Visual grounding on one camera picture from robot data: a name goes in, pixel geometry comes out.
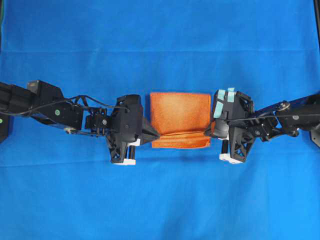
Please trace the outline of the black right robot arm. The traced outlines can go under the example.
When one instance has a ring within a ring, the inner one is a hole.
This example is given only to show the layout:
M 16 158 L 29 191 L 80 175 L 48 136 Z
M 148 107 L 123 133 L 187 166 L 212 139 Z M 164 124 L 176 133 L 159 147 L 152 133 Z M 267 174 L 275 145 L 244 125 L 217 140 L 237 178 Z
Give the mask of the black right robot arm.
M 311 141 L 320 145 L 319 94 L 255 110 L 251 97 L 228 88 L 214 94 L 212 118 L 204 135 L 222 140 L 220 160 L 240 164 L 256 139 L 268 142 L 284 135 L 297 137 L 300 130 L 309 132 Z

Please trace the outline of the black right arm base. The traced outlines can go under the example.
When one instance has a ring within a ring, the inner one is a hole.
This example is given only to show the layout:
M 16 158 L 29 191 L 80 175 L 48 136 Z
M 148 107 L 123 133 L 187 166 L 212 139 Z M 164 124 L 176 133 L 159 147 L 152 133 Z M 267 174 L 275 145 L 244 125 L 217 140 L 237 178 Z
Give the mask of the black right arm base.
M 311 141 L 320 148 L 320 126 L 314 127 L 309 131 Z

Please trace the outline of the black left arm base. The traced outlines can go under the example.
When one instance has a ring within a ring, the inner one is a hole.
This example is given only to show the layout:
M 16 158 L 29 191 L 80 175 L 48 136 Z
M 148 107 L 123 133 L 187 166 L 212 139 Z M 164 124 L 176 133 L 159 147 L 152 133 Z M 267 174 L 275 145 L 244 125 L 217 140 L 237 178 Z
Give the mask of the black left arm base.
M 9 115 L 0 115 L 0 143 L 3 143 L 9 136 L 11 126 L 11 117 Z

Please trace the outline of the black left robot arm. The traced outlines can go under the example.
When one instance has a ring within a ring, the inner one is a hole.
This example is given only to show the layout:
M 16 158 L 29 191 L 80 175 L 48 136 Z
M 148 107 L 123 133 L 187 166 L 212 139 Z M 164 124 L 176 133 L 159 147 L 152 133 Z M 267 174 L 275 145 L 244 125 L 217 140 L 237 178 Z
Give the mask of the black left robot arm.
M 115 105 L 102 103 L 87 95 L 64 97 L 61 89 L 41 80 L 26 88 L 0 84 L 0 140 L 9 135 L 10 118 L 32 118 L 71 135 L 104 137 L 110 162 L 135 165 L 136 147 L 151 143 L 160 134 L 144 117 L 141 97 L 118 97 Z

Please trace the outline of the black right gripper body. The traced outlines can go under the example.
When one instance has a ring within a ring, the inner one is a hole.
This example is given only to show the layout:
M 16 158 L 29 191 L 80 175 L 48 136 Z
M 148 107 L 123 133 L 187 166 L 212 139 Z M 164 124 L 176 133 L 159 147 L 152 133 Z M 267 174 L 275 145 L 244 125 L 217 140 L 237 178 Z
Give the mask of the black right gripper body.
M 214 94 L 212 111 L 211 137 L 222 140 L 219 159 L 231 164 L 244 163 L 255 142 L 248 130 L 253 101 L 234 88 L 219 89 Z

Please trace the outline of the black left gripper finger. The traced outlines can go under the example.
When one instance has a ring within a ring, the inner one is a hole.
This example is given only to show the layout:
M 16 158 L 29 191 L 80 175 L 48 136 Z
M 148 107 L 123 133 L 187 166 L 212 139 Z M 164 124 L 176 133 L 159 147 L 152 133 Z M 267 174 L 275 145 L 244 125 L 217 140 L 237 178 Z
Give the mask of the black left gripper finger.
M 157 132 L 155 128 L 151 126 L 149 121 L 143 117 L 142 118 L 142 135 L 141 135 L 141 144 L 151 143 L 160 138 L 160 134 Z

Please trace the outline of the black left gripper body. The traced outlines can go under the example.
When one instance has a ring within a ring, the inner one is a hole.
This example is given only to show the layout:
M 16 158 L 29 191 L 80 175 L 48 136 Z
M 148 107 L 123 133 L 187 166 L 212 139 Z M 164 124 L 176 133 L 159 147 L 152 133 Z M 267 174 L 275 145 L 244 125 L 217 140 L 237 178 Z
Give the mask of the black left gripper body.
M 142 138 L 141 96 L 129 94 L 118 97 L 109 120 L 106 140 L 110 162 L 120 166 L 134 166 L 136 147 L 141 145 Z

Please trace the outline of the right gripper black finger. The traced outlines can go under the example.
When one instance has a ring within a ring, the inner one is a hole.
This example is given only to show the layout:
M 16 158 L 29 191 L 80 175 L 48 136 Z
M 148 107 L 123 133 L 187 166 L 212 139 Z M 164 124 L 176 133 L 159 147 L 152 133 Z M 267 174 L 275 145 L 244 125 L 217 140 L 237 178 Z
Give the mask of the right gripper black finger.
M 215 134 L 215 127 L 212 126 L 208 126 L 205 130 L 204 130 L 204 135 L 210 138 L 217 138 L 216 134 Z

